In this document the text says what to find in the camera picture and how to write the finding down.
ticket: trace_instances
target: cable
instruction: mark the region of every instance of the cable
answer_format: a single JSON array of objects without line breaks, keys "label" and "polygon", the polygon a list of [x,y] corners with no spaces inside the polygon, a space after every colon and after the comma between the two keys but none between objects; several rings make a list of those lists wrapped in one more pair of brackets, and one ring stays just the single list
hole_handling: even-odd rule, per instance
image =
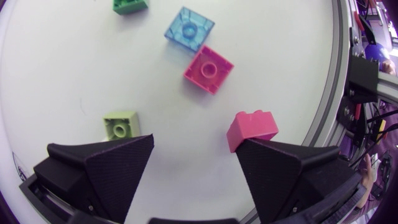
[{"label": "cable", "polygon": [[389,131],[393,131],[393,130],[396,130],[396,129],[398,129],[398,123],[389,126],[385,131],[379,131],[379,132],[376,132],[376,133],[367,133],[366,135],[367,136],[373,136],[373,135],[378,135],[378,134],[384,134],[384,133],[388,133]]},{"label": "cable", "polygon": [[368,12],[369,12],[369,3],[371,2],[371,0],[368,0],[368,4],[366,5],[366,15],[365,15],[365,20],[366,18],[368,18]]},{"label": "cable", "polygon": [[355,162],[353,162],[353,163],[350,165],[350,167],[353,167],[356,163],[358,163],[359,161],[361,161],[361,159],[363,159],[363,158],[365,157],[365,155],[366,155],[368,152],[370,152],[370,150],[372,150],[373,147],[374,147],[375,145],[377,145],[378,142],[379,142],[386,134],[387,134],[387,133],[383,133],[383,134],[376,140],[376,142],[374,142],[373,145],[372,145],[371,147],[369,147],[369,149],[367,149],[367,150],[365,150],[365,151],[363,152],[362,156],[360,156],[357,160],[355,160]]},{"label": "cable", "polygon": [[398,110],[390,111],[388,113],[384,113],[384,114],[379,115],[377,117],[371,118],[371,119],[367,120],[367,122],[370,123],[370,122],[373,122],[373,121],[377,121],[379,119],[383,119],[383,118],[386,118],[388,116],[391,116],[391,115],[394,115],[394,114],[397,114],[397,113],[398,113]]},{"label": "cable", "polygon": [[361,159],[363,159],[365,157],[365,155],[373,149],[373,147],[375,145],[378,144],[378,142],[389,132],[389,131],[393,131],[395,129],[398,129],[398,123],[397,124],[393,124],[391,126],[389,126],[385,131],[382,132],[381,136],[373,143],[373,145],[371,147],[369,147],[369,149],[365,150],[364,153],[362,154],[362,156],[360,156],[357,160],[355,160],[355,162],[353,162],[350,167],[353,167],[356,163],[358,163]]}]

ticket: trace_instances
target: screw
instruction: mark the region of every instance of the screw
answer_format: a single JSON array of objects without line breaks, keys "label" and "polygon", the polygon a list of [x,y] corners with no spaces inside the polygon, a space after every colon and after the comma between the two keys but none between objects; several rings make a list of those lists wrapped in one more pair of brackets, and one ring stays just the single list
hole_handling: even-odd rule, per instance
[{"label": "screw", "polygon": [[346,108],[344,109],[344,116],[349,115],[349,109],[348,106],[346,106]]}]

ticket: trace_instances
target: blue object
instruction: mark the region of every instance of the blue object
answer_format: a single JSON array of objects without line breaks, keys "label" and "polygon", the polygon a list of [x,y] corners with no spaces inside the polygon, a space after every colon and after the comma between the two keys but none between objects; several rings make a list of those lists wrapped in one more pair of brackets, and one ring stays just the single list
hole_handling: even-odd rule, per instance
[{"label": "blue object", "polygon": [[197,52],[214,24],[213,21],[182,7],[164,36]]},{"label": "blue object", "polygon": [[383,47],[383,45],[379,43],[377,43],[376,45],[369,44],[368,46],[366,46],[365,55],[366,59],[368,60],[379,60],[379,70],[381,70],[381,64],[383,63],[383,61],[390,59],[388,51]]}]

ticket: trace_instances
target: pink lego brick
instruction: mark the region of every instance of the pink lego brick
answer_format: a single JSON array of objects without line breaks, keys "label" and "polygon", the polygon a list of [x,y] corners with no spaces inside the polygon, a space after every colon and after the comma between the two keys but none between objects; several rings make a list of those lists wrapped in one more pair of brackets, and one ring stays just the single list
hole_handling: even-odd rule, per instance
[{"label": "pink lego brick", "polygon": [[252,114],[239,112],[229,127],[226,137],[229,150],[235,152],[236,148],[248,138],[272,139],[279,132],[271,112],[257,110]]},{"label": "pink lego brick", "polygon": [[184,76],[214,95],[233,67],[231,62],[204,45],[184,72]]}]

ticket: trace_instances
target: green lego brick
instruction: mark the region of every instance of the green lego brick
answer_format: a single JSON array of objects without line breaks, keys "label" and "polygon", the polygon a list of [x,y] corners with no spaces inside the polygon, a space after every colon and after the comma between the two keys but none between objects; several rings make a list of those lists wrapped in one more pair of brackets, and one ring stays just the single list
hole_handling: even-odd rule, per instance
[{"label": "green lego brick", "polygon": [[129,14],[148,8],[145,0],[113,0],[113,11],[119,15]]},{"label": "green lego brick", "polygon": [[104,116],[108,140],[140,136],[138,115],[134,111],[116,111]]}]

